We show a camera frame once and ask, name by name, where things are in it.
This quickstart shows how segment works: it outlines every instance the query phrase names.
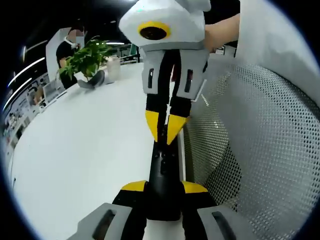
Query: green leaves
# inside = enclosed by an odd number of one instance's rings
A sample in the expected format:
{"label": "green leaves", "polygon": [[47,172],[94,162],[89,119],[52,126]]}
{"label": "green leaves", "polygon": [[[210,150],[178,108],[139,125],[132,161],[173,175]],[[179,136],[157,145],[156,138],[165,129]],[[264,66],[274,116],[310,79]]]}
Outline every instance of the green leaves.
{"label": "green leaves", "polygon": [[93,37],[84,48],[66,58],[66,67],[59,69],[59,73],[67,74],[70,79],[78,72],[86,78],[93,77],[100,65],[107,62],[106,57],[110,56],[111,49],[105,41]]}

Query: white table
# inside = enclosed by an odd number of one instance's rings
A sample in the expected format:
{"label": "white table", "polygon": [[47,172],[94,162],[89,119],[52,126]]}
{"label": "white table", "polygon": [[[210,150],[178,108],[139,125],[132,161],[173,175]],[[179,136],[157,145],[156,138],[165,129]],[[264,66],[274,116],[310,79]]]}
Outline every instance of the white table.
{"label": "white table", "polygon": [[120,80],[95,90],[72,86],[21,136],[13,192],[41,238],[67,239],[122,186],[149,179],[154,139],[145,119],[142,68],[121,66]]}

